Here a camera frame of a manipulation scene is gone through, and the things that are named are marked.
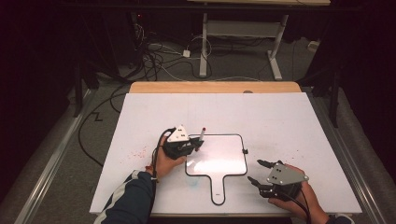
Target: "human hand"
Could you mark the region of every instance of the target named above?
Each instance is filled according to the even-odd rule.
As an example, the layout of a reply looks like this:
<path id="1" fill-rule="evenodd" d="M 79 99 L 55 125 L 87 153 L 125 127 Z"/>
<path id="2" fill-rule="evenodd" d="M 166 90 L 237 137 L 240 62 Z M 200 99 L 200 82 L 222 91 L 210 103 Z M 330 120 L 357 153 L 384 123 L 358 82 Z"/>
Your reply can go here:
<path id="1" fill-rule="evenodd" d="M 161 139 L 160 146 L 163 146 L 163 142 L 165 141 L 165 139 L 166 139 L 165 136 Z M 186 156 L 183 156 L 177 158 L 176 160 L 172 160 L 171 158 L 165 155 L 165 152 L 163 151 L 163 147 L 159 147 L 157 153 L 158 153 L 157 162 L 156 162 L 157 178 L 162 178 L 168 175 L 173 170 L 174 167 L 184 163 L 187 159 Z"/>
<path id="2" fill-rule="evenodd" d="M 297 167 L 288 164 L 285 165 L 288 166 L 290 169 L 293 169 L 297 172 L 304 174 L 304 171 Z M 320 207 L 317 195 L 315 194 L 314 190 L 308 184 L 307 181 L 303 181 L 301 185 L 302 185 L 301 191 L 304 193 L 304 195 L 300 192 L 297 195 L 296 200 L 305 207 L 309 208 L 309 212 L 311 214 L 311 223 L 312 224 L 326 223 L 329 220 L 329 216 Z M 297 203 L 293 201 L 283 202 L 282 200 L 279 200 L 277 198 L 270 198 L 268 199 L 268 203 L 272 203 L 277 207 L 288 210 L 302 220 L 307 219 L 305 211 Z"/>

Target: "sleeve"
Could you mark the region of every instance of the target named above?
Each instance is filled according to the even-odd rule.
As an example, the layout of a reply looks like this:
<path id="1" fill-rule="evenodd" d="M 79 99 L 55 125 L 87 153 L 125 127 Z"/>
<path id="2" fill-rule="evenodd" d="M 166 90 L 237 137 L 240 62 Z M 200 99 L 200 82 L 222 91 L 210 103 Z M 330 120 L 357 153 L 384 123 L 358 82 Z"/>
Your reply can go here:
<path id="1" fill-rule="evenodd" d="M 355 222 L 346 215 L 336 214 L 335 216 L 331 215 L 326 224 L 355 224 Z"/>
<path id="2" fill-rule="evenodd" d="M 94 223 L 147 223 L 152 198 L 151 175 L 134 171 L 113 192 Z"/>

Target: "white table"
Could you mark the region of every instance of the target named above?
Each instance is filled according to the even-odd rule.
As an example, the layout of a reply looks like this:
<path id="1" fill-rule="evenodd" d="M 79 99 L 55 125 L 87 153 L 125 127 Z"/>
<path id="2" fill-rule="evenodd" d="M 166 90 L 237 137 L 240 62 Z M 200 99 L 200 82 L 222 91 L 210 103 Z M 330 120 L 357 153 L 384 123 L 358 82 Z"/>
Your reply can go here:
<path id="1" fill-rule="evenodd" d="M 307 5 L 328 6 L 330 0 L 189 0 L 204 4 L 260 4 L 260 5 Z M 275 44 L 272 50 L 267 51 L 268 61 L 271 65 L 274 79 L 282 80 L 282 75 L 276 61 L 276 54 L 286 28 L 289 15 L 283 15 L 280 22 L 256 22 L 256 21 L 210 21 L 207 13 L 204 13 L 202 31 L 202 52 L 200 61 L 200 77 L 206 77 L 206 66 L 208 60 L 207 36 L 252 36 L 252 37 L 274 37 Z"/>
<path id="2" fill-rule="evenodd" d="M 197 83 L 201 88 L 196 90 L 201 91 L 203 85 Z M 247 173 L 226 176 L 225 203 L 215 205 L 211 201 L 209 178 L 188 176 L 185 166 L 178 166 L 158 184 L 153 216 L 288 216 L 262 198 L 248 181 L 250 175 L 263 184 L 271 171 L 257 160 L 282 160 L 304 169 L 326 212 L 361 213 L 315 112 L 301 92 L 128 94 L 91 213 L 102 211 L 113 190 L 132 170 L 144 170 L 160 134 L 178 124 L 183 124 L 189 134 L 199 134 L 204 126 L 206 133 L 240 134 L 248 150 Z"/>

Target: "striped sleeve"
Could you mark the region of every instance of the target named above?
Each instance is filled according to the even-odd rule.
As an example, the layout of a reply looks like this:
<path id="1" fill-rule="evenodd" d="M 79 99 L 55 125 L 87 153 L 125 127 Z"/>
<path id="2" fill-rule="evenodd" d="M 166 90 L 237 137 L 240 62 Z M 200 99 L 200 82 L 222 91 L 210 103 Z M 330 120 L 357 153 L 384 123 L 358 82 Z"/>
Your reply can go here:
<path id="1" fill-rule="evenodd" d="M 111 195 L 96 223 L 147 223 L 151 204 L 151 175 L 140 172 L 138 179 L 129 175 Z"/>

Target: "marker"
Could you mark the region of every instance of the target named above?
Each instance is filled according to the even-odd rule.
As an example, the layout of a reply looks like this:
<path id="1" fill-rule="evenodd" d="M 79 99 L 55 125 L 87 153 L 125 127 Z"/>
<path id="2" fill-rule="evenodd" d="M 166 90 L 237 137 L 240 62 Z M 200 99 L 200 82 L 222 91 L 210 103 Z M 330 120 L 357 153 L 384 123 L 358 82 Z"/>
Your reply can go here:
<path id="1" fill-rule="evenodd" d="M 199 136 L 199 140 L 202 141 L 204 139 L 204 134 L 205 134 L 206 128 L 203 128 L 201 131 L 201 135 Z"/>

